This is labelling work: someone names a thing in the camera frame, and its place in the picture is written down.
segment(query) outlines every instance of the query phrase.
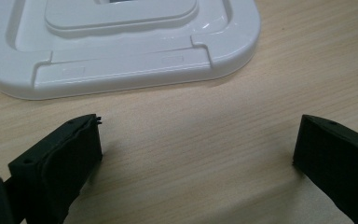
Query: wood grain surface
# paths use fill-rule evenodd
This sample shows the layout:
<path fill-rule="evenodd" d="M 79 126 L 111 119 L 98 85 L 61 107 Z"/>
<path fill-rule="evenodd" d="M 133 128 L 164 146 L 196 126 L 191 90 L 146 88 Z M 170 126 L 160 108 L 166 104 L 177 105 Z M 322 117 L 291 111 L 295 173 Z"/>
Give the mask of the wood grain surface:
<path fill-rule="evenodd" d="M 256 3 L 256 54 L 228 77 L 46 101 L 0 92 L 0 176 L 96 113 L 103 162 L 65 223 L 351 223 L 292 157 L 302 114 L 358 132 L 358 1 Z"/>

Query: white plastic object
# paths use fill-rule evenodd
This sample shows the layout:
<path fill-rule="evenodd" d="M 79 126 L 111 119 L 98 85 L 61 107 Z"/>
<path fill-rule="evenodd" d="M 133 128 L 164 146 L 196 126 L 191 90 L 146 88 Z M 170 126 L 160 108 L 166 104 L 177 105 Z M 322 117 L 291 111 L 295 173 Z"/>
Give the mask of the white plastic object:
<path fill-rule="evenodd" d="M 40 100 L 223 77 L 259 33 L 254 0 L 0 0 L 0 91 Z"/>

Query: light wood tabletop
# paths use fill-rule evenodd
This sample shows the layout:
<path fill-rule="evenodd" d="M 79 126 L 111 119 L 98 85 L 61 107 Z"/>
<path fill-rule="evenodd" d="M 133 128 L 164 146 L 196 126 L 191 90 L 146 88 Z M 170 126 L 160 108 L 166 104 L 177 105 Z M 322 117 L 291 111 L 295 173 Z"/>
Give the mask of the light wood tabletop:
<path fill-rule="evenodd" d="M 228 77 L 45 101 L 0 92 L 0 176 L 95 113 L 103 162 L 65 223 L 352 223 L 292 158 L 303 114 L 358 132 L 358 1 L 256 4 L 255 56 Z"/>

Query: wooden table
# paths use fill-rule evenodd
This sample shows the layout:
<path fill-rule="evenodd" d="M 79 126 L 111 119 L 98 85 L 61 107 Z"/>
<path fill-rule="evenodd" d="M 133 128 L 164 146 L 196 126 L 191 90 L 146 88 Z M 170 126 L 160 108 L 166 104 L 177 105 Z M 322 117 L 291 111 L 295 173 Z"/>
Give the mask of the wooden table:
<path fill-rule="evenodd" d="M 358 132 L 358 1 L 256 3 L 256 54 L 228 77 L 46 101 L 0 92 L 0 176 L 96 113 L 103 162 L 65 223 L 351 223 L 292 156 L 302 114 Z"/>

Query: white plastic container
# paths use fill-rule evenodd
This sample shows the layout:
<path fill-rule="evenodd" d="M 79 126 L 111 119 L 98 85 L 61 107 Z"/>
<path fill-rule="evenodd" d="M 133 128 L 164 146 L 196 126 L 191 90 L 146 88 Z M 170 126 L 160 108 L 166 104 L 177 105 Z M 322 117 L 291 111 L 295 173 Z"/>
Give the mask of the white plastic container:
<path fill-rule="evenodd" d="M 223 77 L 259 32 L 253 0 L 0 0 L 0 91 L 39 100 Z"/>

